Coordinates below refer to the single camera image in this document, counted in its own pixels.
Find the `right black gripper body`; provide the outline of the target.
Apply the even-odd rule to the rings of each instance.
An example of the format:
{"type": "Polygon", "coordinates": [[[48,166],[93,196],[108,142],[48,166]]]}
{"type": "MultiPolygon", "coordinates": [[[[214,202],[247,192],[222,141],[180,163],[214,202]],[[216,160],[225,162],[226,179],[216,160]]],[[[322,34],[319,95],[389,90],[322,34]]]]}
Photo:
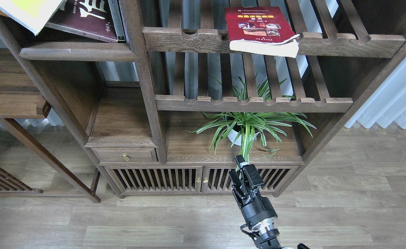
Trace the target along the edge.
{"type": "Polygon", "coordinates": [[[273,230],[277,214],[269,199],[260,193],[264,182],[257,169],[254,165],[247,165],[236,172],[240,178],[241,187],[232,188],[232,193],[245,220],[243,227],[251,231],[273,230]]]}

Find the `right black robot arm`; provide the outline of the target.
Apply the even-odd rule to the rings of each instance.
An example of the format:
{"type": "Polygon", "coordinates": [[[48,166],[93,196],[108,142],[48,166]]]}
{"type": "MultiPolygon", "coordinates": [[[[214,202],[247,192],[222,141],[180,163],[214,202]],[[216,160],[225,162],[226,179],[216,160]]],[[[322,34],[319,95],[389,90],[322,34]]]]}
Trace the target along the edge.
{"type": "Polygon", "coordinates": [[[236,170],[229,172],[232,193],[241,210],[245,224],[241,231],[252,238],[258,249],[282,249],[277,236],[279,231],[274,227],[277,214],[267,197],[259,189],[264,182],[253,164],[245,161],[242,155],[235,156],[240,175],[236,170]]]}

